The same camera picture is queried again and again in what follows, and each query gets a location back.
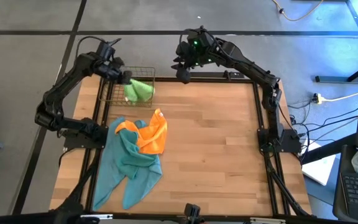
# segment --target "orange cloth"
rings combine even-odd
[[[168,124],[160,109],[154,111],[147,127],[138,129],[133,122],[124,121],[116,128],[116,134],[124,128],[138,133],[136,145],[139,146],[140,153],[161,154],[164,151]]]

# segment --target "wooden table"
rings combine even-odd
[[[97,76],[83,80],[74,118],[92,117],[98,86]],[[129,210],[122,208],[123,180],[99,212],[182,215],[185,204],[193,203],[201,207],[202,215],[272,215],[264,160],[258,152],[252,85],[156,82],[155,89],[151,108],[113,106],[108,123],[118,116],[149,122],[154,110],[161,108],[168,121],[165,151],[160,156],[163,176]],[[284,94],[281,106],[288,115]],[[50,208],[58,207],[76,185],[84,151],[77,149],[62,159]],[[299,161],[287,153],[281,157],[288,189],[311,213]],[[276,195],[283,213],[277,186]]]

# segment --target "teal towel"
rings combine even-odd
[[[110,124],[106,147],[101,156],[98,180],[93,198],[93,211],[97,211],[109,199],[111,192],[123,180],[129,178],[124,192],[123,208],[128,209],[140,202],[160,180],[161,163],[158,155],[140,154],[136,146],[136,132],[122,129],[115,134],[120,117]],[[136,121],[138,128],[146,126]]]

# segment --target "wire basket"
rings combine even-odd
[[[138,81],[141,81],[145,84],[148,84],[154,88],[155,81],[155,68],[153,67],[121,67],[122,71],[131,71],[132,78]],[[140,106],[140,107],[151,107],[153,102],[153,95],[149,100],[145,102],[131,102],[127,101],[124,95],[124,85],[114,84],[111,90],[111,97],[109,96],[109,88],[107,85],[103,86],[103,94],[100,97],[101,101],[108,102],[111,106]]]

